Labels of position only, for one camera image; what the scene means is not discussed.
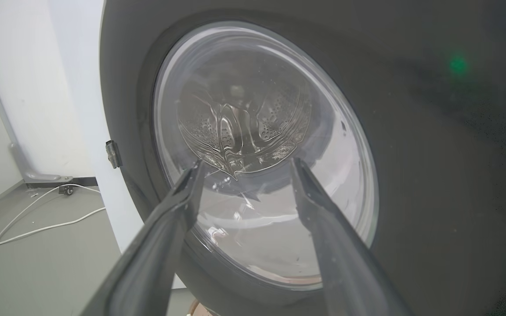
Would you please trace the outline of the brown round object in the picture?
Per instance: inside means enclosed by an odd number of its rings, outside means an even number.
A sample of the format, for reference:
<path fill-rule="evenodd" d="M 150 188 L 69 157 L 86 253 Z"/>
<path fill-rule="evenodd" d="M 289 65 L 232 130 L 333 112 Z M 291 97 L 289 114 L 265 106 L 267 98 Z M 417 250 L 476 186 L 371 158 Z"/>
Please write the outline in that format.
<path fill-rule="evenodd" d="M 213 315 L 203 304 L 201 304 L 198 300 L 193 300 L 191 303 L 189 310 L 186 316 L 216 316 Z"/>

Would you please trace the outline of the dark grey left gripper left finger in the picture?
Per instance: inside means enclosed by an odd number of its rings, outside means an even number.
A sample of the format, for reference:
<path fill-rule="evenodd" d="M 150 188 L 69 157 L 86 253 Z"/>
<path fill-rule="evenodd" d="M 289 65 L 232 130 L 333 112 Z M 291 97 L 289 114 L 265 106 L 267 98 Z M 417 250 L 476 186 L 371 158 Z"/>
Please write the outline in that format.
<path fill-rule="evenodd" d="M 185 236 L 197 222 L 204 162 L 185 170 L 80 316 L 166 316 Z"/>

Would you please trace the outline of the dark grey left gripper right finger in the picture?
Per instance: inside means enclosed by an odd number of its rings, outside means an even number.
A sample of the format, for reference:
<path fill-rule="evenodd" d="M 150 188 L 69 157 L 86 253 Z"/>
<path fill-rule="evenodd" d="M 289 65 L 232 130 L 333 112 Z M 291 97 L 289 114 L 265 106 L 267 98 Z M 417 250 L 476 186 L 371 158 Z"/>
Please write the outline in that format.
<path fill-rule="evenodd" d="M 328 316 L 413 316 L 307 164 L 291 160 L 299 218 L 311 233 Z"/>

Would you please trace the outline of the grey stand base with caster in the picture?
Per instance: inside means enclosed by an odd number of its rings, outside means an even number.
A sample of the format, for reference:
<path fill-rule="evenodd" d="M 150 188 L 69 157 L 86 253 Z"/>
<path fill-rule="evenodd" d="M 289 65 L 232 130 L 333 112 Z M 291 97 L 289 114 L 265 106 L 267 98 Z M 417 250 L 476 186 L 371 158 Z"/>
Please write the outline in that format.
<path fill-rule="evenodd" d="M 56 188 L 59 194 L 70 196 L 76 189 L 82 187 L 95 188 L 98 186 L 95 177 L 61 176 L 37 172 L 30 165 L 18 144 L 11 143 L 9 148 L 16 166 L 29 189 Z"/>

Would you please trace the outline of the dark grey washing machine door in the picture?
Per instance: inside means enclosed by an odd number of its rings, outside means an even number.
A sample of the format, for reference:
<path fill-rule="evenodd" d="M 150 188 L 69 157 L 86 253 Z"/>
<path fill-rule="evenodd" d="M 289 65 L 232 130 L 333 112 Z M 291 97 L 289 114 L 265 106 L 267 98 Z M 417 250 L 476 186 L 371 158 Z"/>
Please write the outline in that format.
<path fill-rule="evenodd" d="M 203 160 L 213 315 L 328 316 L 300 158 L 413 316 L 506 316 L 506 0 L 105 0 L 100 75 L 144 223 Z"/>

